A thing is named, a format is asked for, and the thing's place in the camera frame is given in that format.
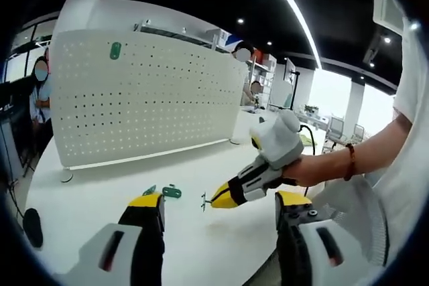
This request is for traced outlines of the person's right hand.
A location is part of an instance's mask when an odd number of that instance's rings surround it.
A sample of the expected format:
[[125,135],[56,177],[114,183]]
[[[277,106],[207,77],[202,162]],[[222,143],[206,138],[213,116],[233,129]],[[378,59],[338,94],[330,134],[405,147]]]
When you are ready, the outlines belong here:
[[301,155],[283,169],[282,177],[294,180],[298,186],[311,187],[345,177],[350,163],[346,149],[322,155]]

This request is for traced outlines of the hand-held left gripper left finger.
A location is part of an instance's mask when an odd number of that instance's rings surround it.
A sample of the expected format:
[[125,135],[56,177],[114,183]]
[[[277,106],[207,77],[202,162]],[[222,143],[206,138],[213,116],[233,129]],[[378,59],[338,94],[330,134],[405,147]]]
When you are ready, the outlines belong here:
[[164,196],[132,200],[117,223],[107,224],[82,245],[64,285],[161,285]]

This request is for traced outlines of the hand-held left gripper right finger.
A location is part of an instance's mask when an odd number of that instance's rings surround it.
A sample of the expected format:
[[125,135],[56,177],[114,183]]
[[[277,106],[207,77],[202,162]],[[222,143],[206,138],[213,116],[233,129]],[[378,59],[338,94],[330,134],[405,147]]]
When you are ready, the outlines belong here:
[[282,285],[356,285],[357,241],[305,196],[275,193]]

